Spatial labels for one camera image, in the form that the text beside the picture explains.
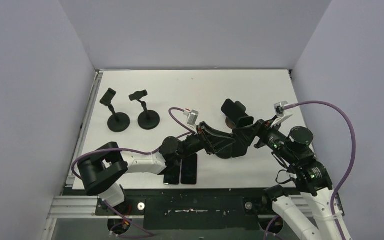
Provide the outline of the wooden base phone stand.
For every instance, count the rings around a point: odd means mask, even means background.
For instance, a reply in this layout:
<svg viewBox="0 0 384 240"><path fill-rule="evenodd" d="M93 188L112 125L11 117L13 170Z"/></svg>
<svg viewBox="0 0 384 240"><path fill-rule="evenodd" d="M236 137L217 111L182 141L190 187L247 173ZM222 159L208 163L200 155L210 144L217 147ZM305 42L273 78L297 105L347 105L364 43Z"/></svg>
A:
<svg viewBox="0 0 384 240"><path fill-rule="evenodd" d="M225 124L229 129L235 129L237 127L235 121L233 121L231 118L226 117L225 118Z"/></svg>

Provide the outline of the dark blue phone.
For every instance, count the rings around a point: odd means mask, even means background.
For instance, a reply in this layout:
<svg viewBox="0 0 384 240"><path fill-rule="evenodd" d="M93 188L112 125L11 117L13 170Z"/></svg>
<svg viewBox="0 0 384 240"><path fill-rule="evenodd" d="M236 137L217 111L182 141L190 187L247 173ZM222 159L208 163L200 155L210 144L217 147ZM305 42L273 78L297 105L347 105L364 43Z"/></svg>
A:
<svg viewBox="0 0 384 240"><path fill-rule="evenodd" d="M242 128L254 124L254 118L246 113L246 107L239 101L233 102L226 99L221 107L225 117L229 117L236 123L236 128Z"/></svg>

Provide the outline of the magenta edged phone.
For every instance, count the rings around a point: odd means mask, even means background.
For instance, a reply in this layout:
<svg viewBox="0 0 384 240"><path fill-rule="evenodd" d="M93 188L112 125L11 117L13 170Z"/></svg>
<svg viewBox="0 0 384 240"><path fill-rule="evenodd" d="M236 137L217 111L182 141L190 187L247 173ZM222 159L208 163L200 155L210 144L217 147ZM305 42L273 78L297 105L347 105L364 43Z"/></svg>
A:
<svg viewBox="0 0 384 240"><path fill-rule="evenodd" d="M198 172L198 155L196 153L184 158L181 162L180 183L196 185Z"/></svg>

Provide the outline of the silver black phone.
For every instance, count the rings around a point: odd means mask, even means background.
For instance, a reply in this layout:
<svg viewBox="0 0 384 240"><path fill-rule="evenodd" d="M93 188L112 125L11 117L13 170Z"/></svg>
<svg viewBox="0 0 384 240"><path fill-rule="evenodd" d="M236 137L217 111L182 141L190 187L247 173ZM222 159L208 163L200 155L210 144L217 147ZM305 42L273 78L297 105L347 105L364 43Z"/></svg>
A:
<svg viewBox="0 0 384 240"><path fill-rule="evenodd" d="M163 183L165 185L178 185L180 183L181 166L171 165L167 166L162 172Z"/></svg>

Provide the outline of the black phone stand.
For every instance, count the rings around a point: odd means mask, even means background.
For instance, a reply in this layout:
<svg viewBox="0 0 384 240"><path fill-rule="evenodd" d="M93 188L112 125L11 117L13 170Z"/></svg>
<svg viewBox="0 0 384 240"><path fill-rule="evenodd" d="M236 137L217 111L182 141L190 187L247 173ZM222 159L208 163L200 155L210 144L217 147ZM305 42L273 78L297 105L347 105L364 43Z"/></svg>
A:
<svg viewBox="0 0 384 240"><path fill-rule="evenodd" d="M154 111L149 110L147 103L142 100L143 97L148 95L147 90L135 91L129 95L130 101L137 101L141 104L143 112L141 112L137 118L137 123L141 129L152 130L160 124L160 115Z"/></svg>
<svg viewBox="0 0 384 240"><path fill-rule="evenodd" d="M105 107L107 107L111 112L111 116L107 120L107 126L109 130L114 133L121 133L130 126L131 120L126 113L115 111L115 108L112 105L112 100L115 97L116 93L117 92L112 88L108 88L108 90L99 102Z"/></svg>

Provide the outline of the tall phone stand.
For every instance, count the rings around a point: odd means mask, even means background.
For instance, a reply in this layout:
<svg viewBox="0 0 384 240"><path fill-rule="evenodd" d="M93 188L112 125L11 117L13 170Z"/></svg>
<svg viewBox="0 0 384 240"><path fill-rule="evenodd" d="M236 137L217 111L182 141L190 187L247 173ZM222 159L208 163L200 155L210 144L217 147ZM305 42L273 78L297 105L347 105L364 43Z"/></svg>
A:
<svg viewBox="0 0 384 240"><path fill-rule="evenodd" d="M215 155L220 159L232 159L232 158L241 157L242 152L243 151L241 148L237 148L231 145L217 152Z"/></svg>

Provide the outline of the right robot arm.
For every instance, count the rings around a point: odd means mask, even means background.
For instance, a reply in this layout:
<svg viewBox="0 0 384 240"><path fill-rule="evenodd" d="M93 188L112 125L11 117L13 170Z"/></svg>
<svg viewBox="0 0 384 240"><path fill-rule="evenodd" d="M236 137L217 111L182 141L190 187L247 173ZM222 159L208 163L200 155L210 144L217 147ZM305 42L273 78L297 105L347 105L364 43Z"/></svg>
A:
<svg viewBox="0 0 384 240"><path fill-rule="evenodd" d="M294 183L306 201L315 224L292 201L278 184L266 189L261 199L262 209L269 214L276 213L291 227L301 240L350 240L341 203L337 200L332 180L327 169L316 158L310 148L313 133L306 127L293 127L288 135L280 132L282 119L254 121L244 117L231 121L233 134L238 141L249 146L254 138L259 141L255 148L268 147L278 163Z"/></svg>

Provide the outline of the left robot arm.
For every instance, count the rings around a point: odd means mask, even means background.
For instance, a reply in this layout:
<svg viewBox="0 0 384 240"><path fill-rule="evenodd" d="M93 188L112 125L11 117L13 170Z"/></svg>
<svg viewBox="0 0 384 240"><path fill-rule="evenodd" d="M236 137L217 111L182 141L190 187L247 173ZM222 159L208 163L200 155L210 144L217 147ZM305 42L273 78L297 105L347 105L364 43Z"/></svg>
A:
<svg viewBox="0 0 384 240"><path fill-rule="evenodd" d="M222 132L201 122L196 131L180 140L166 137L157 153L144 153L131 150L134 155L124 159L116 142L107 147L86 153L77 158L73 165L77 167L85 192L88 196L98 196L116 215L127 211L128 200L117 181L124 174L149 173L166 175L181 165L181 161L199 151L215 155L235 143L232 133Z"/></svg>

